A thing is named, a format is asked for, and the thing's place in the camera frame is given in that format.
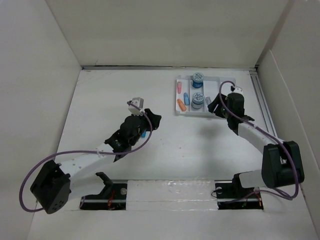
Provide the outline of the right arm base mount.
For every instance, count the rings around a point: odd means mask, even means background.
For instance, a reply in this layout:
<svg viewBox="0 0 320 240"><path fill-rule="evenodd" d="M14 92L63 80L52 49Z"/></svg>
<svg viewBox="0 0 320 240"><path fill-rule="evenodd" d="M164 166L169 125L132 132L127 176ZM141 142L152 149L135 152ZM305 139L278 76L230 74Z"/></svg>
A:
<svg viewBox="0 0 320 240"><path fill-rule="evenodd" d="M215 181L211 196L217 200L218 210L263 210L261 194L254 188L243 188L239 173L232 180Z"/></svg>

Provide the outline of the blue putty jar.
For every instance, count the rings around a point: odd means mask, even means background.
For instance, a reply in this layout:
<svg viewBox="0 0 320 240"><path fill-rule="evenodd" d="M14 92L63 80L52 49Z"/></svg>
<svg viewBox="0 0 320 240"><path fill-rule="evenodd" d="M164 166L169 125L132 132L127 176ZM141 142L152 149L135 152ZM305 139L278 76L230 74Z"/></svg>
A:
<svg viewBox="0 0 320 240"><path fill-rule="evenodd" d="M191 106L198 110L201 109L204 104L205 97L201 92L196 92L192 95Z"/></svg>
<svg viewBox="0 0 320 240"><path fill-rule="evenodd" d="M195 89L199 89L203 87L203 82L204 82L204 74L201 72L196 72L192 76L192 87Z"/></svg>

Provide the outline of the pink correction tape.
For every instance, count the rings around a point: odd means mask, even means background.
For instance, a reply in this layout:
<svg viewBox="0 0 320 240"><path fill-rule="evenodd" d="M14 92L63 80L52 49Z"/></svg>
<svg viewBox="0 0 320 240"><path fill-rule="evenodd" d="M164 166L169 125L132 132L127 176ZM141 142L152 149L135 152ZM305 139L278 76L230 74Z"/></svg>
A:
<svg viewBox="0 0 320 240"><path fill-rule="evenodd" d="M182 82L181 81L176 82L176 92L178 95L180 95L182 93Z"/></svg>

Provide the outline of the orange correction tape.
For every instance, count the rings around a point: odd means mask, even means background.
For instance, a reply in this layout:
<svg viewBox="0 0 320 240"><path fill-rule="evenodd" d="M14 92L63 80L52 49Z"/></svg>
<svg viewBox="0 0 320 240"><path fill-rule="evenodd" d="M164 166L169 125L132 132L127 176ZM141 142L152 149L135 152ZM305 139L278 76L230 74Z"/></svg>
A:
<svg viewBox="0 0 320 240"><path fill-rule="evenodd" d="M181 99L177 99L176 102L177 102L177 105L179 106L179 109L182 112L185 112L187 110L187 107L185 106L185 104L182 102Z"/></svg>

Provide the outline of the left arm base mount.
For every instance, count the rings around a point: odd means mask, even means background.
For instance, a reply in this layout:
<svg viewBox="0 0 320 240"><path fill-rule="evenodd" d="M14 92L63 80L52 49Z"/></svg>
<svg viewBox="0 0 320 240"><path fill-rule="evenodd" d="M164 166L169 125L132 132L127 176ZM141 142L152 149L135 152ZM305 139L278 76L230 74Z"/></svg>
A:
<svg viewBox="0 0 320 240"><path fill-rule="evenodd" d="M124 211L126 210L128 181L111 180L105 173L97 172L104 187L98 194L83 196L79 209L84 211Z"/></svg>

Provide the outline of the white blue glue pen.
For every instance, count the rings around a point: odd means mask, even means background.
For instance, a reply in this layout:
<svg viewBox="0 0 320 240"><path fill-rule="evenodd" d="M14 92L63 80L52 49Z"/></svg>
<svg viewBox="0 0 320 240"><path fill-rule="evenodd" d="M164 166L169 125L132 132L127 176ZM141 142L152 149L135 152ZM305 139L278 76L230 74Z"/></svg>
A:
<svg viewBox="0 0 320 240"><path fill-rule="evenodd" d="M204 99L204 103L207 107L210 106L210 104L212 103L212 100L209 96L206 96L205 99Z"/></svg>

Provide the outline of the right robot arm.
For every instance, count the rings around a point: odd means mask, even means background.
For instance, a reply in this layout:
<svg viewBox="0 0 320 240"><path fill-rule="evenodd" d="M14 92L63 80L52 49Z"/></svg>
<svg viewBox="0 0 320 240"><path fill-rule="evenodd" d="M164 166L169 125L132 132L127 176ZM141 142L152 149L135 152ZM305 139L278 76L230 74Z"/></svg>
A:
<svg viewBox="0 0 320 240"><path fill-rule="evenodd" d="M208 111L226 119L229 129L247 140L262 154L260 169L237 173L237 181L231 184L231 191L243 197L250 188L298 185L305 180L305 173L299 145L295 141L283 141L253 124L245 115L244 96L240 93L218 94L208 105Z"/></svg>

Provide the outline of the white plastic organizer tray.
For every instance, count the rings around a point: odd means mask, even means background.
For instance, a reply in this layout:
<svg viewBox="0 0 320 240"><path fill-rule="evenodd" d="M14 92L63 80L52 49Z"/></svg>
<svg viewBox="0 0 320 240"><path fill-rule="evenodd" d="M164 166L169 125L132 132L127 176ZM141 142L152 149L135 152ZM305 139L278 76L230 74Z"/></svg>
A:
<svg viewBox="0 0 320 240"><path fill-rule="evenodd" d="M202 117L202 118L213 118L215 115L208 111L208 107L205 104L205 100L202 108L194 109L191 106L192 96L194 93L202 93L205 97L210 97L213 101L215 97L219 94L220 85L225 81L231 81L234 84L236 79L234 77L225 77L225 76L205 76L203 81L203 86L201 88L192 87L192 75L179 75L176 77L177 81L182 82L182 92L177 94L176 87L176 101L175 101L175 113L177 115L188 116L188 117ZM184 103L184 93L188 93L190 105L185 105L187 110L182 112L177 104L177 99L181 99Z"/></svg>

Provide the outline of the blue correction tape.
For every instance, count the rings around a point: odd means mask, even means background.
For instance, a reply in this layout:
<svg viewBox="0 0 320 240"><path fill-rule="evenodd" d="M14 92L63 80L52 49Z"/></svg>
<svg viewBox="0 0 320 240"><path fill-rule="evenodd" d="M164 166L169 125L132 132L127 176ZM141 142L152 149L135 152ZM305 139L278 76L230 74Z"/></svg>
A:
<svg viewBox="0 0 320 240"><path fill-rule="evenodd" d="M189 98L189 94L187 92L183 93L183 102L186 106L190 105L190 98Z"/></svg>

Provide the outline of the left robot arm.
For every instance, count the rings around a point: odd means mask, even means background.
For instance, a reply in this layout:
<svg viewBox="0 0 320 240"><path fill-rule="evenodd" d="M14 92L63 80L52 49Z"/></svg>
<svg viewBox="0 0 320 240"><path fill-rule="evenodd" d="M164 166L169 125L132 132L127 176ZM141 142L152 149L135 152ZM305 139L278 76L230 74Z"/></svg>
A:
<svg viewBox="0 0 320 240"><path fill-rule="evenodd" d="M56 163L55 153L42 160L42 167L30 187L30 191L47 214L53 214L62 208L69 197L75 193L72 183L94 172L108 163L114 163L126 155L135 152L132 148L142 133L156 130L162 119L149 108L140 110L140 115L130 115L120 125L119 130L104 141L97 150L76 150L79 157L62 163Z"/></svg>

